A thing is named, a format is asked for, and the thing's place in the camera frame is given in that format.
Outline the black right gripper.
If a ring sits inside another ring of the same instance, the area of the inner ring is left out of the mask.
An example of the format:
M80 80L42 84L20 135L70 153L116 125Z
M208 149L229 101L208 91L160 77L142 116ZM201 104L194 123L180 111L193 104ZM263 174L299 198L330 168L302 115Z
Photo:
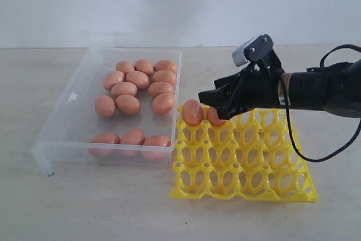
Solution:
M284 108L279 85L279 73L244 68L215 80L215 88L199 92L198 97L200 103L216 109L220 119L231 119L254 108Z

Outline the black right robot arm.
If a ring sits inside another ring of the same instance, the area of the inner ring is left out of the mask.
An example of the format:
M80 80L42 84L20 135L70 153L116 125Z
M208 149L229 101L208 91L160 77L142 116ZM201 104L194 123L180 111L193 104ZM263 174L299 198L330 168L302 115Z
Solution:
M250 64L240 72L214 82L213 90L199 93L202 104L229 120L255 108L325 111L342 117L360 117L360 62L286 73L280 67Z

